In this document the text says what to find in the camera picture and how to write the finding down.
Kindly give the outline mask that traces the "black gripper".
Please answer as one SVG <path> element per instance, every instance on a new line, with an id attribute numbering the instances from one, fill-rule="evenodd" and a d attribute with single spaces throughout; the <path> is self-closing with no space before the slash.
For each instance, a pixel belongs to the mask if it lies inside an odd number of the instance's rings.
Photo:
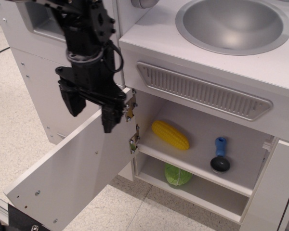
<path id="1" fill-rule="evenodd" d="M 60 77 L 59 88 L 66 107 L 77 117 L 86 107 L 86 100 L 102 107 L 102 125 L 105 133 L 120 123 L 123 114 L 125 93 L 115 84 L 114 58 L 102 58 L 96 62 L 72 63 L 71 67 L 60 66 L 55 72 Z"/>

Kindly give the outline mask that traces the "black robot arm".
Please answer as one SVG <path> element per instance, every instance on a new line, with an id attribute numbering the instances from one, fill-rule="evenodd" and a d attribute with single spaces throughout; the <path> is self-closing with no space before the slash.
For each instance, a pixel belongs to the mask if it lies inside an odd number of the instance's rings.
<path id="1" fill-rule="evenodd" d="M 121 51 L 110 39 L 116 33 L 115 19 L 107 14 L 101 0 L 34 0 L 52 11 L 66 39 L 66 58 L 71 67 L 57 67 L 61 96 L 70 114 L 76 117 L 86 101 L 101 106 L 105 133 L 120 123 L 126 94 L 114 82 L 124 61 L 115 68 Z"/>

